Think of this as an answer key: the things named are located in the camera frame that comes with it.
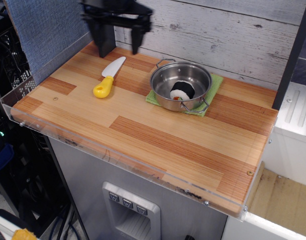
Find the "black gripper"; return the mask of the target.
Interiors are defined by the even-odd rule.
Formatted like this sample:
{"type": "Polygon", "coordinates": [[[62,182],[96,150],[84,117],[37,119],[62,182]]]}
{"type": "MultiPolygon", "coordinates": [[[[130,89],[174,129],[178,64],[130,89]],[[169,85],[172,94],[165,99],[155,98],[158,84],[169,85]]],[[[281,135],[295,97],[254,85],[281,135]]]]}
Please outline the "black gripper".
{"type": "Polygon", "coordinates": [[[113,44],[113,26],[131,29],[132,54],[151,30],[153,10],[136,0],[82,0],[82,18],[97,46],[113,44]]]}

